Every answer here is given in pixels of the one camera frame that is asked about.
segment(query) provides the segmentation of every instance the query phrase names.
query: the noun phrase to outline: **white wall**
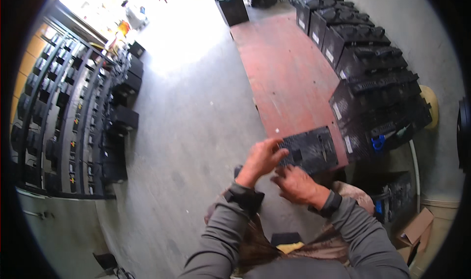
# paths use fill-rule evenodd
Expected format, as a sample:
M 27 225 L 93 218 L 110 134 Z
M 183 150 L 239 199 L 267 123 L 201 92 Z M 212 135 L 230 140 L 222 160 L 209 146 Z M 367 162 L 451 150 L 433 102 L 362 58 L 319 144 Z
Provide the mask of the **white wall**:
M 419 83 L 439 102 L 439 126 L 414 137 L 422 192 L 428 198 L 459 200 L 464 174 L 458 169 L 456 119 L 464 96 L 461 69 L 446 30 L 427 0 L 350 0 L 386 29 L 403 51 Z
M 44 256 L 61 278 L 94 278 L 103 271 L 93 252 L 108 252 L 95 201 L 65 200 L 18 194 L 24 211 L 48 212 L 41 219 L 26 215 Z

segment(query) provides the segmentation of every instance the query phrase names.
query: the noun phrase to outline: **gray floor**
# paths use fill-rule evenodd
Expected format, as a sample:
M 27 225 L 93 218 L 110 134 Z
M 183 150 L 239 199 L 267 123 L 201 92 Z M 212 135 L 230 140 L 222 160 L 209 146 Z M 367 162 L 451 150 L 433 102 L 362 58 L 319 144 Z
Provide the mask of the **gray floor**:
M 136 278 L 172 278 L 195 250 L 205 211 L 232 181 L 232 168 L 266 134 L 214 1 L 168 0 L 146 10 L 151 22 L 138 39 L 147 52 L 134 105 L 139 129 L 126 146 L 129 180 L 97 211 L 120 264 Z M 292 10 L 281 4 L 249 14 Z M 260 188 L 267 237 L 296 230 L 309 240 L 320 230 L 323 220 L 281 200 L 268 178 Z

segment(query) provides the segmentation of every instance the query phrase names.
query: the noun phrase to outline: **wooden board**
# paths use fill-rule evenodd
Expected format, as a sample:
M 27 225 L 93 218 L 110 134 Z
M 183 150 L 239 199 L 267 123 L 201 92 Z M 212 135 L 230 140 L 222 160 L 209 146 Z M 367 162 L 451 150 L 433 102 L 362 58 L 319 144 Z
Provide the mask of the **wooden board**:
M 268 137 L 328 126 L 338 167 L 346 166 L 345 146 L 328 102 L 339 79 L 296 25 L 296 13 L 238 24 L 231 34 Z

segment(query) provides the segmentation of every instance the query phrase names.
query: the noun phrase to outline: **gray long sleeve shirt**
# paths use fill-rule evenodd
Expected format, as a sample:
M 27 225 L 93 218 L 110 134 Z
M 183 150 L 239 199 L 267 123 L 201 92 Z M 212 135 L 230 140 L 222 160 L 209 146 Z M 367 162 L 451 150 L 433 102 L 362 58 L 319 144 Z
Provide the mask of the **gray long sleeve shirt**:
M 232 192 L 253 192 L 234 183 Z M 333 192 L 327 200 L 332 201 Z M 239 259 L 239 245 L 249 222 L 248 213 L 235 202 L 220 198 L 198 251 L 190 256 L 179 278 L 229 278 Z M 350 243 L 351 267 L 337 261 L 312 258 L 276 260 L 256 267 L 244 278 L 409 278 L 409 269 L 392 246 L 386 230 L 352 198 L 343 198 L 331 223 Z

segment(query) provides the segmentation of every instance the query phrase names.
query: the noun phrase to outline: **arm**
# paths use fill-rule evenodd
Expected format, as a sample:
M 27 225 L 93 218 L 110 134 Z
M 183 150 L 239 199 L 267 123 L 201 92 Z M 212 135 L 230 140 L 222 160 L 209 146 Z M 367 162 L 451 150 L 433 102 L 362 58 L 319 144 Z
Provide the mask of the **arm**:
M 278 149 L 281 139 L 268 139 L 250 149 L 236 183 L 229 191 L 253 201 L 250 208 L 242 208 L 239 203 L 219 198 L 214 213 L 200 238 L 197 252 L 185 264 L 179 278 L 229 278 L 239 260 L 239 246 L 244 237 L 250 215 L 256 213 L 262 200 L 257 199 L 253 190 L 257 180 L 270 173 L 282 158 L 288 155 L 287 149 Z
M 273 177 L 282 197 L 297 204 L 312 205 L 317 210 L 327 208 L 333 199 L 333 191 L 312 180 L 299 167 L 288 165 L 276 170 Z M 343 198 L 332 214 L 331 223 L 350 243 L 349 259 L 351 275 L 358 278 L 408 278 L 409 269 L 389 241 L 386 230 L 352 198 Z

